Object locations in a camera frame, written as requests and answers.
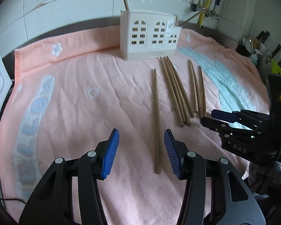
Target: teal pattern on towel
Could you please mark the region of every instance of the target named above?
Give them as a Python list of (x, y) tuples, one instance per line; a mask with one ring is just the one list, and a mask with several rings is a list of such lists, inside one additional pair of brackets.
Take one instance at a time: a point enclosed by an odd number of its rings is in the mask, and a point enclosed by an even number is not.
[[(240, 111), (241, 109), (256, 111), (254, 102), (248, 98), (249, 91), (238, 84), (233, 74), (219, 60), (212, 61), (203, 54), (195, 52), (190, 47), (180, 48), (179, 51), (193, 58), (216, 85), (223, 111), (229, 113), (232, 111)], [(230, 124), (230, 126), (248, 129), (239, 123)]]

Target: white plastic container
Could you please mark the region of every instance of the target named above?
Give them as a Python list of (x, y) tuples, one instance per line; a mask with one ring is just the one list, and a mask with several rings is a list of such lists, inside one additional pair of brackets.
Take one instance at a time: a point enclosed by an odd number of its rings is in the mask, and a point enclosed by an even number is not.
[(121, 11), (120, 48), (124, 60), (173, 55), (181, 27), (178, 17), (153, 11)]

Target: black cable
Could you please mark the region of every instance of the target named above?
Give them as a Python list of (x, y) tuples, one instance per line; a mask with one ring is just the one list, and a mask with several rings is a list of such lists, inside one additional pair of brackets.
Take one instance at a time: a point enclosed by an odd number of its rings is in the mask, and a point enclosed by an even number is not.
[(6, 200), (6, 201), (15, 200), (15, 201), (20, 201), (20, 202), (24, 203), (25, 205), (27, 204), (25, 201), (23, 201), (23, 200), (21, 200), (21, 199), (17, 199), (17, 198), (13, 198), (13, 199), (2, 199), (2, 200)]

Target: silver screw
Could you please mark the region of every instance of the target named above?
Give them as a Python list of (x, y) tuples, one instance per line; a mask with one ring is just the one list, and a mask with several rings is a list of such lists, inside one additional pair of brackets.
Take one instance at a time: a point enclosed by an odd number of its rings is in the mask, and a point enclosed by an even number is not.
[(55, 163), (60, 164), (63, 162), (63, 159), (61, 157), (58, 157), (55, 159)]
[(226, 158), (221, 158), (220, 162), (223, 164), (228, 164), (228, 160)]
[(90, 151), (87, 155), (89, 156), (89, 157), (94, 157), (94, 156), (96, 156), (96, 152), (95, 151)]
[(193, 152), (193, 151), (189, 151), (189, 152), (187, 153), (187, 155), (188, 155), (189, 157), (195, 157), (195, 156), (196, 156), (196, 153)]

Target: green object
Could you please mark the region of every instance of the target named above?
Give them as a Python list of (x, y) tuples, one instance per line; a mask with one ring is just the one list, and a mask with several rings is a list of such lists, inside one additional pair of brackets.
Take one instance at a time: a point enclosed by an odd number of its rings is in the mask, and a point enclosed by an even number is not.
[(280, 66), (274, 61), (272, 60), (272, 73), (277, 73), (277, 74), (280, 74), (281, 75), (281, 68)]

